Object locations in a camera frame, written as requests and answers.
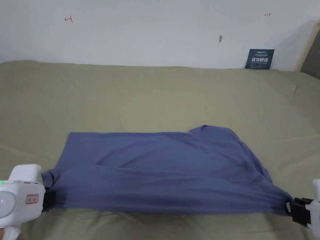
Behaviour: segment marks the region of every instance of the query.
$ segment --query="mattress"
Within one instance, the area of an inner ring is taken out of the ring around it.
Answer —
[[[53,168],[70,132],[232,129],[293,197],[315,198],[320,81],[250,69],[115,67],[33,61],[0,65],[0,178],[17,164]],[[22,239],[310,239],[272,214],[164,216],[53,209]]]

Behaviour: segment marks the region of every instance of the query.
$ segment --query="dark blue sign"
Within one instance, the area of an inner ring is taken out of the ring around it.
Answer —
[[[250,49],[245,68],[270,69],[274,49]]]

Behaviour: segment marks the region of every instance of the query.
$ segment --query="wooden bed frame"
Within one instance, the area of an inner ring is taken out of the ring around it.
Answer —
[[[310,34],[307,45],[297,64],[296,71],[320,79],[320,20]]]

